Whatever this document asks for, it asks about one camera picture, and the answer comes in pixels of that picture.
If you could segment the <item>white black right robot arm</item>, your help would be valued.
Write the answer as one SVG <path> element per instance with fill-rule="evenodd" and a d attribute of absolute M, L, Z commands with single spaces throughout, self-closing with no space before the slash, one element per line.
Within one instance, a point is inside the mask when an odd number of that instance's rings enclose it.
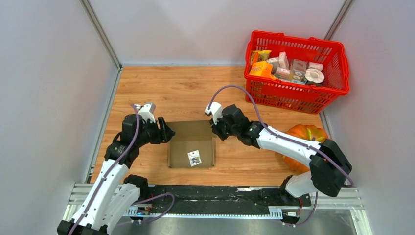
<path fill-rule="evenodd" d="M 279 187 L 280 201 L 286 205 L 314 192 L 336 197 L 349 180 L 352 166 L 333 140 L 304 140 L 280 132 L 260 121 L 250 121 L 234 104 L 223 108 L 213 102 L 206 106 L 205 114 L 212 116 L 212 132 L 221 140 L 234 136 L 244 145 L 280 153 L 308 167 L 308 172 L 288 176 Z"/>

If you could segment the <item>brown cardboard paper box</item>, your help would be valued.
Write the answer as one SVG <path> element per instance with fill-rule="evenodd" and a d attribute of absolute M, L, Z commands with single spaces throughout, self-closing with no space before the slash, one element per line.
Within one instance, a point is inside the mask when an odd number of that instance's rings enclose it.
<path fill-rule="evenodd" d="M 168 143 L 170 168 L 211 168 L 216 160 L 216 135 L 208 120 L 176 121 L 168 125 L 176 135 Z M 190 166 L 188 152 L 199 150 L 202 163 Z"/>

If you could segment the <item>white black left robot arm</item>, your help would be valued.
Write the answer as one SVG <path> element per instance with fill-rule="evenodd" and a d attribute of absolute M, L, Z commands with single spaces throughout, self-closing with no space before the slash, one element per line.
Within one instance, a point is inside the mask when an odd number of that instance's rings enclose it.
<path fill-rule="evenodd" d="M 108 146 L 96 182 L 78 211 L 69 221 L 62 220 L 59 235 L 110 235 L 116 224 L 134 203 L 148 202 L 150 191 L 146 178 L 127 171 L 146 144 L 168 143 L 175 132 L 164 118 L 130 114 L 121 131 Z"/>

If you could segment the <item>small white paper packet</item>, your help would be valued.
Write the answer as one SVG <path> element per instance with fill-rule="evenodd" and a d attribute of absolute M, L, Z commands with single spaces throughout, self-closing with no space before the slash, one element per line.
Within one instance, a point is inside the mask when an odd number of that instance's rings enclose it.
<path fill-rule="evenodd" d="M 202 163 L 199 150 L 188 152 L 187 156 L 191 167 Z"/>

